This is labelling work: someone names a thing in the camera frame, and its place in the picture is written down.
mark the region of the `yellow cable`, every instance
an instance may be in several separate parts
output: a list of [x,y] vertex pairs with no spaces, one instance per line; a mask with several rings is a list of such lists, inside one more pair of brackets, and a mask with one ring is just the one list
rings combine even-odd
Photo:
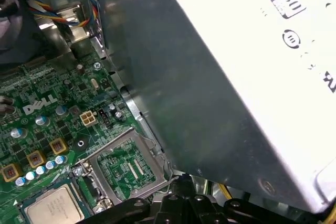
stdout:
[[218,185],[219,185],[220,190],[224,194],[225,198],[232,199],[232,196],[231,196],[229,190],[227,189],[227,187],[222,185],[222,184],[218,184]]
[[336,222],[336,204],[334,208],[331,210],[331,213],[328,215],[328,217],[323,222],[323,224],[334,224],[335,222]]

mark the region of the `white connector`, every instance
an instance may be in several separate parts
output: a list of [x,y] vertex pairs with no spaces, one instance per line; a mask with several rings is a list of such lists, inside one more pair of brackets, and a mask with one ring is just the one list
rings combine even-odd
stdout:
[[96,123],[98,123],[96,117],[93,115],[92,111],[86,111],[82,115],[79,116],[82,123],[85,127],[90,127]]

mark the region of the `capacitor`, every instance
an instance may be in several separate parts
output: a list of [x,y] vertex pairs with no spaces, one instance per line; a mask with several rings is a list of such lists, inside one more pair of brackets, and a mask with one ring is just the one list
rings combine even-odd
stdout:
[[55,163],[58,164],[58,165],[61,165],[61,164],[63,164],[64,162],[65,162],[65,158],[64,158],[64,156],[57,156],[57,157],[55,158]]
[[50,119],[44,115],[39,115],[35,118],[35,123],[38,126],[48,126],[50,124]]
[[77,72],[82,76],[83,74],[85,74],[85,68],[82,64],[78,64],[76,66]]
[[4,95],[0,95],[0,103],[7,104],[7,105],[13,105],[14,99],[6,97]]
[[114,118],[118,121],[120,121],[122,119],[122,112],[121,111],[117,111],[115,114],[114,114]]
[[45,171],[46,171],[46,169],[44,168],[44,166],[38,166],[38,167],[36,168],[36,173],[37,173],[38,175],[42,175],[43,173],[45,173]]
[[99,89],[98,82],[94,78],[91,79],[91,83],[96,90]]
[[26,179],[27,180],[33,180],[34,178],[36,178],[36,173],[35,172],[27,172],[27,174],[26,174]]
[[46,168],[48,169],[48,170],[51,170],[51,169],[54,169],[55,168],[55,162],[54,161],[48,161],[47,163],[46,163]]
[[28,132],[23,128],[14,128],[10,131],[10,135],[12,138],[25,138]]
[[55,109],[56,114],[66,117],[69,115],[69,111],[67,109],[67,107],[63,106],[63,105],[59,105],[56,107]]
[[72,83],[71,83],[71,81],[70,81],[69,79],[65,79],[65,80],[63,81],[63,84],[64,84],[65,86],[67,86],[67,88],[70,89],[70,90],[74,88],[74,85],[72,85]]
[[112,113],[112,115],[114,115],[117,111],[117,107],[113,103],[111,103],[109,104],[109,111]]
[[26,183],[26,179],[23,178],[23,177],[18,177],[18,178],[15,180],[15,185],[16,185],[16,186],[24,186],[25,183]]

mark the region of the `label on power supply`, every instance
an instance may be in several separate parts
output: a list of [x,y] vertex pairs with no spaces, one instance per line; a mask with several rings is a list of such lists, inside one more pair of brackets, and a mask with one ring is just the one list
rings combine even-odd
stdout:
[[280,14],[279,19],[283,18],[277,21],[283,27],[279,39],[301,59],[304,68],[335,93],[336,49],[328,41],[335,38],[336,27],[330,20],[332,10],[327,9],[331,5],[329,1],[270,0]]

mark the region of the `motherboard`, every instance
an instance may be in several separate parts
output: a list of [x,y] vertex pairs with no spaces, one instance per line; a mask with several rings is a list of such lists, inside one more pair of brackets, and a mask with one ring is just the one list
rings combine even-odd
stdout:
[[167,185],[89,48],[0,76],[0,224],[76,223]]

